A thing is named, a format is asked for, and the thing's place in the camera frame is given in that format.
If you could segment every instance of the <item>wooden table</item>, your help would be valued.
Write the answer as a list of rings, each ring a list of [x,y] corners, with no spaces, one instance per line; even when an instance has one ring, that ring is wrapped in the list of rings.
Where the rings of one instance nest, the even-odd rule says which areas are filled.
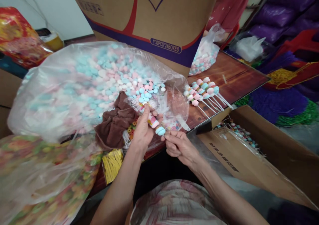
[[[253,69],[252,67],[240,62],[239,60],[229,56],[224,52],[219,52],[216,62],[203,73],[199,75],[190,76],[187,78],[188,83],[198,79],[204,79],[209,77],[211,81],[214,81],[220,88],[220,94],[230,103],[233,104],[242,97],[248,95],[252,91],[256,90],[267,81],[269,77]],[[200,107],[205,111],[209,117],[216,115],[206,105],[200,102]],[[191,129],[190,131],[198,128],[202,124],[208,121],[208,118],[203,112],[193,105],[189,106],[189,116],[187,125]],[[165,145],[156,147],[154,150],[148,151],[145,154],[144,159],[152,159],[153,156],[161,151]],[[99,173],[96,178],[96,182],[89,194],[89,198],[98,193],[106,187],[103,170],[100,167]]]

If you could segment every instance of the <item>brown cloth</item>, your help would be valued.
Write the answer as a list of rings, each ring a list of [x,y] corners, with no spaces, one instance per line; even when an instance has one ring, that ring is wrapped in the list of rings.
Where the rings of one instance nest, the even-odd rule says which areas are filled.
[[[124,91],[120,91],[114,103],[114,110],[103,113],[103,122],[94,130],[95,140],[103,150],[120,149],[124,146],[123,131],[139,117],[135,110],[124,102],[127,98]]]

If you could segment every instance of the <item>red packaging bag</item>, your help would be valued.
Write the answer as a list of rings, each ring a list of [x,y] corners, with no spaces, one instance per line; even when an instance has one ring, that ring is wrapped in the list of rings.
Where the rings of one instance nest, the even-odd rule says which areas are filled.
[[[14,7],[0,7],[0,51],[26,69],[39,66],[52,54]]]

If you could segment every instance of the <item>marshmallow skewer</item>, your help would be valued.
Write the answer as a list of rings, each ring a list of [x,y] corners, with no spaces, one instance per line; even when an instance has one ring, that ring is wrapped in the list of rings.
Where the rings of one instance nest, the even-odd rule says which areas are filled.
[[[192,105],[198,106],[199,102],[194,99],[194,97],[188,92],[188,90],[184,91],[184,96],[187,97],[189,102],[192,102]],[[200,110],[207,116],[207,118],[210,119],[209,116],[203,111],[201,107],[198,106],[198,108],[200,108]]]
[[[210,94],[212,94],[212,96],[217,95],[216,92],[215,92],[215,90],[217,90],[217,89],[215,89],[216,84],[215,84],[214,82],[210,82],[210,79],[209,79],[208,77],[206,77],[204,80],[205,80],[206,82],[202,81],[201,79],[198,79],[198,80],[196,81],[197,84],[198,84],[198,86],[199,86],[200,88],[204,89],[204,90],[208,90],[208,88],[212,88],[212,89],[214,90],[214,94],[213,94],[213,93],[210,93]],[[222,98],[220,98],[219,96],[217,96],[217,97],[220,99],[220,101],[221,101],[224,105],[226,105],[225,102],[222,100]]]
[[[209,83],[209,84],[214,83],[214,82],[210,82],[210,79],[209,79],[208,77],[205,77],[204,80],[203,80],[203,82],[204,82],[204,83]],[[219,93],[219,87],[218,87],[218,86],[214,86],[214,87],[212,87],[212,88],[214,88],[214,93],[218,96],[218,98],[220,98],[220,100],[221,100],[223,103],[225,102],[225,103],[229,106],[229,108],[233,109],[233,107],[231,106],[231,104],[228,103],[228,101]]]
[[[144,104],[147,104],[147,102],[144,101],[143,103],[139,103],[141,110],[144,109]],[[149,119],[147,120],[147,122],[152,127],[152,129],[155,130],[155,133],[157,135],[162,136],[166,133],[164,127],[159,124],[159,121],[154,117],[154,115],[152,115],[152,113],[149,114]]]
[[[194,96],[194,99],[195,100],[199,100],[201,102],[203,102],[208,108],[210,108],[215,114],[216,112],[204,101],[204,97],[201,96],[200,94],[198,94],[196,92],[196,90],[192,89],[191,87],[188,86],[187,90],[189,91],[189,94],[190,95],[193,95]]]
[[[213,102],[219,109],[221,109],[222,111],[224,111],[224,108],[218,103],[218,101],[213,97],[215,95],[214,93],[214,89],[213,88],[208,88],[209,86],[215,86],[215,83],[214,82],[211,82],[209,85],[206,84],[206,85],[203,85],[203,81],[201,79],[197,80],[198,83],[202,84],[202,86],[206,89],[206,92],[210,95],[211,98],[213,98],[215,100],[212,101],[210,98],[208,98],[208,101],[211,101]],[[199,94],[203,94],[203,92],[205,92],[205,89],[203,88],[200,88],[199,85],[197,84],[197,82],[193,82],[192,83],[192,86],[193,86],[193,89],[197,89],[198,93]]]

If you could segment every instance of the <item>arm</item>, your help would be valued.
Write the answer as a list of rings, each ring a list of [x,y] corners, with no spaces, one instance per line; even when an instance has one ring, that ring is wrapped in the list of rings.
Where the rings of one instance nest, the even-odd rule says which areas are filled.
[[[171,131],[165,135],[167,153],[192,170],[202,182],[216,207],[230,224],[268,224],[267,221],[235,190],[222,180],[203,159],[183,132]]]
[[[91,225],[124,224],[133,200],[141,162],[154,135],[154,130],[147,123],[149,113],[150,108],[145,105],[120,171],[97,208]]]

